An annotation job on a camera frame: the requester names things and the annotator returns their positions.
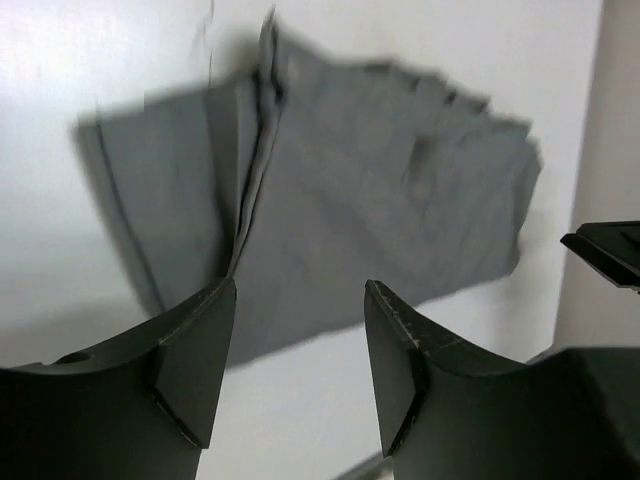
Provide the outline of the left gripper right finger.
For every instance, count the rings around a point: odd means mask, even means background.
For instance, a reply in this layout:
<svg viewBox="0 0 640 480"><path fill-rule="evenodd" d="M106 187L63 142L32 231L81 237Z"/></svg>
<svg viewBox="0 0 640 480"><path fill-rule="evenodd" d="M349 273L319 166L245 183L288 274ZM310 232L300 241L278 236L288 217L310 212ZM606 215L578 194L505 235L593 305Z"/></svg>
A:
<svg viewBox="0 0 640 480"><path fill-rule="evenodd" d="M635 479L639 352L487 351L368 281L364 317L382 451L398 479Z"/></svg>

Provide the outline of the grey pleated skirt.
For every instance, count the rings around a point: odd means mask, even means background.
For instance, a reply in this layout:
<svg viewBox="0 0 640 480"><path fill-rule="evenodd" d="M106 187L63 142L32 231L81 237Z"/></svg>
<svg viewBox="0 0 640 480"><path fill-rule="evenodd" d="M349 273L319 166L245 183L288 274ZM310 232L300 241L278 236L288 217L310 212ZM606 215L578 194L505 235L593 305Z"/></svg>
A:
<svg viewBox="0 0 640 480"><path fill-rule="evenodd" d="M141 304L223 276L240 366L509 275L542 165L528 123L440 75L331 60L263 23L251 69L83 120L76 138Z"/></svg>

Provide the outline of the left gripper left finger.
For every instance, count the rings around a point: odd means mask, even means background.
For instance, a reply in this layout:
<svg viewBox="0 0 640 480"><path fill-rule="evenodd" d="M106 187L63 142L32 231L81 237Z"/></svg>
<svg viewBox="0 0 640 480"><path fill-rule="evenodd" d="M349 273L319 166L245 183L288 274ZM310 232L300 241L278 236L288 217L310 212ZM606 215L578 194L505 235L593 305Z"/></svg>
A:
<svg viewBox="0 0 640 480"><path fill-rule="evenodd" d="M192 479L211 442L233 330L224 278L56 362L1 372L5 479Z"/></svg>

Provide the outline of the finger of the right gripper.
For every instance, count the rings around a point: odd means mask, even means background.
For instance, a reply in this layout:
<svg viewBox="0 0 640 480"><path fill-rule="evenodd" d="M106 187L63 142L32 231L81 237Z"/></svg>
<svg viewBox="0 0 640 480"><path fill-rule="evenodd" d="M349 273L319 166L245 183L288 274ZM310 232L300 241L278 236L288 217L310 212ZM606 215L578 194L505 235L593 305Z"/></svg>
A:
<svg viewBox="0 0 640 480"><path fill-rule="evenodd" d="M639 231L638 220L590 222L560 242L616 287L639 293Z"/></svg>

